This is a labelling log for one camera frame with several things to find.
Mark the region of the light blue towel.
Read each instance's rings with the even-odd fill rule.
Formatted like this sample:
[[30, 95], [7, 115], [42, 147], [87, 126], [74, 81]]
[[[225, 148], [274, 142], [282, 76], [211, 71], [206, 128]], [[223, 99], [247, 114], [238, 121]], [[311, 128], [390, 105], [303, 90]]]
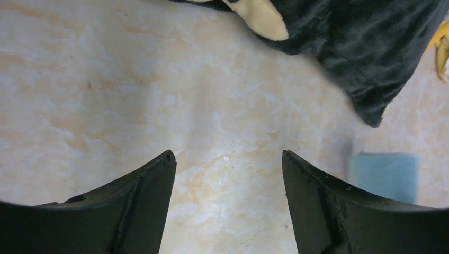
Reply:
[[348, 181], [372, 194], [415, 204], [418, 157], [412, 153], [359, 153], [349, 160]]

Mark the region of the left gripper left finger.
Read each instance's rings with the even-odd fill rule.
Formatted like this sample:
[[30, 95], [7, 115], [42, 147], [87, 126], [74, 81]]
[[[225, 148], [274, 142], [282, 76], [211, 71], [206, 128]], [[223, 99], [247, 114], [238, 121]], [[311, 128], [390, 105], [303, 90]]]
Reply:
[[176, 166], [167, 150], [64, 203], [1, 202], [1, 253], [158, 253]]

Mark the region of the yellow grey towel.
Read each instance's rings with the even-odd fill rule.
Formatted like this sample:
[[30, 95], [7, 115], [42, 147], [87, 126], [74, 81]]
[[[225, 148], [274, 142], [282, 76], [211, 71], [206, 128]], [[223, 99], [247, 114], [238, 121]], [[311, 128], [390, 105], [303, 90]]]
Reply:
[[436, 46], [436, 71], [439, 79], [448, 84], [448, 19], [443, 21], [426, 49]]

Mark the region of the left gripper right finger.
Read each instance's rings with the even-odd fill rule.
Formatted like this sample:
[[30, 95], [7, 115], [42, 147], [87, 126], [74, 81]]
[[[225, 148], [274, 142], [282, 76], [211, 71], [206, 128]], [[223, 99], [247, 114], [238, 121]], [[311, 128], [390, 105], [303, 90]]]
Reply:
[[369, 193], [289, 150], [282, 173], [299, 253], [448, 253], [448, 209]]

